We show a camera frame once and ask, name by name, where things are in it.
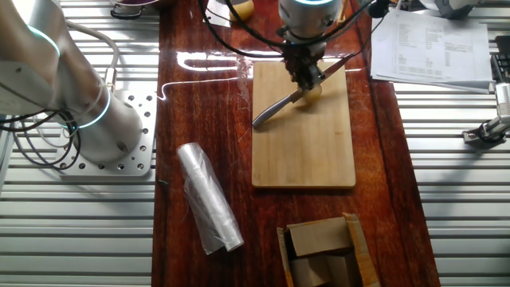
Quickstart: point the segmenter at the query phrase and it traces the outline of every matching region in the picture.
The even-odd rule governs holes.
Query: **bamboo cutting board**
[[[320,63],[324,70],[331,63]],[[296,90],[282,62],[253,70],[253,118]],[[255,187],[353,187],[351,122],[345,69],[322,84],[320,100],[288,104],[253,130]]]

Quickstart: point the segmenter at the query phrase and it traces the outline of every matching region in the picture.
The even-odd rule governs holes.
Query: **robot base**
[[[123,158],[107,163],[92,163],[79,155],[78,160],[72,167],[64,171],[57,171],[62,179],[76,180],[90,179],[91,177],[101,177],[106,180],[128,179],[129,177],[147,175],[151,170],[158,97],[155,92],[144,91],[116,91],[115,94],[118,99],[130,104],[138,112],[142,120],[143,130],[138,145]],[[69,141],[69,139],[64,137],[63,132],[60,139],[62,144]],[[76,154],[76,149],[74,146],[71,148],[72,150],[68,157],[62,161],[61,167],[73,161],[72,156]],[[63,156],[64,153],[64,148],[58,148],[57,158]]]

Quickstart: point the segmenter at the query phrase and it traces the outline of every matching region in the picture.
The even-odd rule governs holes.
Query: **brown cardboard box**
[[[359,223],[358,217],[354,214],[343,214],[343,218],[330,218],[316,222],[305,222],[301,224],[294,224],[287,226],[288,229],[278,228],[278,242],[280,243],[280,253],[282,263],[285,271],[285,278],[287,286],[293,287],[300,286],[295,284],[292,279],[292,273],[289,261],[301,259],[297,257],[297,252],[300,254],[320,254],[326,256],[328,264],[328,272],[331,281],[326,285],[329,286],[342,286],[340,284],[349,284],[348,287],[363,286],[363,287],[379,287],[379,279],[375,272],[374,264],[372,263],[370,254],[368,253],[367,241],[363,234],[363,229]],[[306,226],[307,233],[292,232],[292,229],[297,227]],[[336,239],[328,240],[322,237],[333,237]],[[346,250],[348,245],[346,237],[350,238],[351,245],[354,246],[354,256],[341,254],[342,250]],[[336,276],[342,272],[346,273],[346,277]]]
[[[330,218],[318,222],[287,225],[296,256],[352,247],[345,218]]]
[[[359,274],[358,262],[354,252],[345,256],[326,256],[331,287],[358,287],[363,286]]]
[[[325,256],[292,260],[290,269],[296,287],[316,287],[331,281]]]

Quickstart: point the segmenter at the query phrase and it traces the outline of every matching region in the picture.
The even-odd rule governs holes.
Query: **paper document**
[[[487,92],[489,58],[485,24],[392,10],[372,34],[374,79]]]

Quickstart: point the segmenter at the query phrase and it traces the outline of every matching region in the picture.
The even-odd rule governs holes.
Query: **plastic wrap roll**
[[[197,223],[206,254],[225,247],[234,250],[245,242],[236,218],[223,195],[206,153],[198,143],[187,143],[177,149],[184,177],[184,191]]]

